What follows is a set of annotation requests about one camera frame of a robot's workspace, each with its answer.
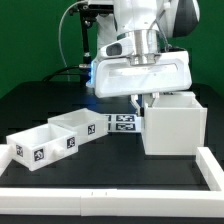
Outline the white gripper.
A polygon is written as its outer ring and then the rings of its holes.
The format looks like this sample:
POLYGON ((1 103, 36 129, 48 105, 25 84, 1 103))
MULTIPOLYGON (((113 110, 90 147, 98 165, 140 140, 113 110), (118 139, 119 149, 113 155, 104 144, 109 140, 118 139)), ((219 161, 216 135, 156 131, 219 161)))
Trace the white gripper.
POLYGON ((131 95, 136 115, 144 116, 138 95, 152 93, 158 99, 159 92, 186 90, 192 84, 187 51, 162 53, 155 64, 131 66, 127 58, 104 60, 95 74, 95 94, 99 98, 131 95))

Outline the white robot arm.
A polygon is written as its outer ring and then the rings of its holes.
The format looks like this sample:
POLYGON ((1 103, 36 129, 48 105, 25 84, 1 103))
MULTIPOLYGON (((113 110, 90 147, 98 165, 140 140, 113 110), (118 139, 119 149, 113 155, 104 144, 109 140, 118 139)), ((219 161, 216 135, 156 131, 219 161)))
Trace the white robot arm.
POLYGON ((189 54, 168 43, 190 34, 200 19, 197 0, 85 0, 80 14, 98 25, 97 55, 87 83, 99 98, 186 90, 189 54))

